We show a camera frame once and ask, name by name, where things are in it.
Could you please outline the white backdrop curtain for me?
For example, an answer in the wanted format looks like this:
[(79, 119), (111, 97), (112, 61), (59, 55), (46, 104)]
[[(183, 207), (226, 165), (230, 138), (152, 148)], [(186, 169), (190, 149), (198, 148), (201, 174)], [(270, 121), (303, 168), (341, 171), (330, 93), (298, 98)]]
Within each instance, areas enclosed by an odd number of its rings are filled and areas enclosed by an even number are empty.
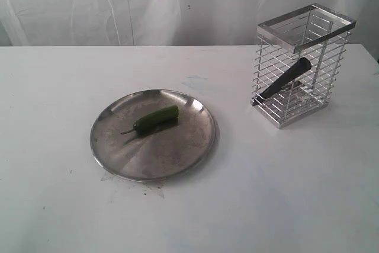
[(378, 0), (1, 0), (1, 26), (14, 46), (251, 44), (259, 23), (314, 2), (372, 42)]

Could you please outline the black kitchen knife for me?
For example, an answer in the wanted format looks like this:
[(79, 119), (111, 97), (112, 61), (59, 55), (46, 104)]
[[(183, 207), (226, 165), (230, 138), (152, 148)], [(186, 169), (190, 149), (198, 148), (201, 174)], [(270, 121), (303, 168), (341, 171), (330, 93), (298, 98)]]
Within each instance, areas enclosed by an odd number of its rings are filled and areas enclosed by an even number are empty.
[(289, 69), (287, 69), (269, 87), (267, 87), (263, 92), (258, 94), (253, 99), (252, 105), (256, 106), (258, 104), (262, 104), (266, 99), (269, 99), (274, 94), (280, 92), (281, 88), (284, 85), (286, 85), (289, 82), (293, 81), (294, 79), (298, 78), (299, 76), (306, 73), (310, 69), (311, 69), (310, 61), (305, 57), (299, 58), (299, 60), (296, 61), (296, 63), (294, 63)]

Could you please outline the round steel plate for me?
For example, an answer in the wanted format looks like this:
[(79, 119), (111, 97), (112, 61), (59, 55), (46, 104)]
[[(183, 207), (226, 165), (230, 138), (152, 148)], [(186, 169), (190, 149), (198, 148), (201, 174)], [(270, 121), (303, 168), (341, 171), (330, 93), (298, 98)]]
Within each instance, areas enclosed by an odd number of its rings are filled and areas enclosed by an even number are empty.
[[(171, 108), (171, 119), (147, 132), (136, 121)], [(90, 134), (96, 161), (128, 180), (152, 182), (187, 172), (212, 153), (219, 134), (216, 119), (196, 98), (173, 90), (148, 89), (126, 95), (105, 108)]]

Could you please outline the green chili pepper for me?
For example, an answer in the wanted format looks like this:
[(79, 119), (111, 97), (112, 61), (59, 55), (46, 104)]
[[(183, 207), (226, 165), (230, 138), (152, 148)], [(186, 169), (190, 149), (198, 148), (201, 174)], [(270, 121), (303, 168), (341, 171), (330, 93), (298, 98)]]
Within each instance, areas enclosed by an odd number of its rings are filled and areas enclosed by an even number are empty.
[(121, 132), (121, 134), (129, 134), (131, 132), (144, 134), (161, 124), (167, 123), (171, 120), (176, 120), (178, 116), (179, 107), (177, 105), (165, 107), (139, 118), (134, 122), (131, 130)]

